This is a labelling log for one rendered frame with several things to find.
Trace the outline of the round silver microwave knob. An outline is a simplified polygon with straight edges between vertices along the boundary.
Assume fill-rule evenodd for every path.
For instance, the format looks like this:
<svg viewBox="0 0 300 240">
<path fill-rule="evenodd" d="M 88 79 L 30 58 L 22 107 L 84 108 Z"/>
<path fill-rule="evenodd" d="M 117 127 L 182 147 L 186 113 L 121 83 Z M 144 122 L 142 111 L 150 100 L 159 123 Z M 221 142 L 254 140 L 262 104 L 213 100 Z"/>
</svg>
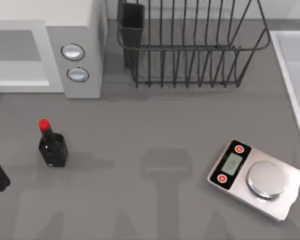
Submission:
<svg viewBox="0 0 300 240">
<path fill-rule="evenodd" d="M 85 82 L 89 79 L 89 76 L 89 72 L 82 67 L 75 67 L 67 70 L 67 77 L 73 82 Z"/>
<path fill-rule="evenodd" d="M 62 46 L 60 51 L 62 56 L 69 61 L 80 61 L 85 57 L 85 50 L 75 43 Z"/>
</svg>

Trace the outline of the pale microwave oven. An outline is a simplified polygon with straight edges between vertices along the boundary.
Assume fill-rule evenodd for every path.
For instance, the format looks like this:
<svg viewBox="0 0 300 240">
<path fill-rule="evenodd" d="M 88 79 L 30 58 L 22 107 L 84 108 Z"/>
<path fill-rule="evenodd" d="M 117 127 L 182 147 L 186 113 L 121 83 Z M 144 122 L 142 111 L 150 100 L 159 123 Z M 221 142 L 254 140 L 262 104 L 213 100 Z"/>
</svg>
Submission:
<svg viewBox="0 0 300 240">
<path fill-rule="evenodd" d="M 0 0 L 0 93 L 62 93 L 97 99 L 104 75 L 108 23 L 105 0 Z M 61 47 L 80 45 L 70 61 Z M 89 73 L 74 82 L 67 71 Z"/>
</svg>

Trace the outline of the silver kitchen scale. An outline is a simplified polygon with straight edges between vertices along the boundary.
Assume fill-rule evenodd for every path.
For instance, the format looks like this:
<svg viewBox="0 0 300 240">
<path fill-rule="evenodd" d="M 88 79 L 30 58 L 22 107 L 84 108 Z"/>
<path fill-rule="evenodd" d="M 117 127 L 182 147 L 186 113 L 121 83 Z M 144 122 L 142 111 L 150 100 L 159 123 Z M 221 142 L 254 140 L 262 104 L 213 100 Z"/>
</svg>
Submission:
<svg viewBox="0 0 300 240">
<path fill-rule="evenodd" d="M 230 140 L 207 181 L 277 222 L 284 221 L 300 191 L 300 170 L 236 139 Z"/>
</svg>

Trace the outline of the black cutlery holder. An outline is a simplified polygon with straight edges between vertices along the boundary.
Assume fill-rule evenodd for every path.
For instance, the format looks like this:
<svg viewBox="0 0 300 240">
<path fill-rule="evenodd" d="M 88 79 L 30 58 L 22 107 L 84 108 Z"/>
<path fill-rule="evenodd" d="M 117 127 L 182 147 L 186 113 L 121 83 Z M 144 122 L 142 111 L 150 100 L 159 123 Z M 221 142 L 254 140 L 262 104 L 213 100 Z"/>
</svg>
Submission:
<svg viewBox="0 0 300 240">
<path fill-rule="evenodd" d="M 128 48 L 139 48 L 145 23 L 145 6 L 118 0 L 117 22 L 123 45 Z"/>
</svg>

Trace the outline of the black bottle with red cap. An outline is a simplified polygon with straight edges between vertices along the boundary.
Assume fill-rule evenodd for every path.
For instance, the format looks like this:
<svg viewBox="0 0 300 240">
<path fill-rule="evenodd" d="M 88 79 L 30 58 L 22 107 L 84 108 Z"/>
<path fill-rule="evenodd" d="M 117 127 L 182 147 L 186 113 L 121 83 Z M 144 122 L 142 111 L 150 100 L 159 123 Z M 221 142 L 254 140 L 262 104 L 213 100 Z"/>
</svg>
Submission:
<svg viewBox="0 0 300 240">
<path fill-rule="evenodd" d="M 38 150 L 48 167 L 63 168 L 68 158 L 68 147 L 64 136 L 54 132 L 48 119 L 38 121 L 41 138 Z"/>
</svg>

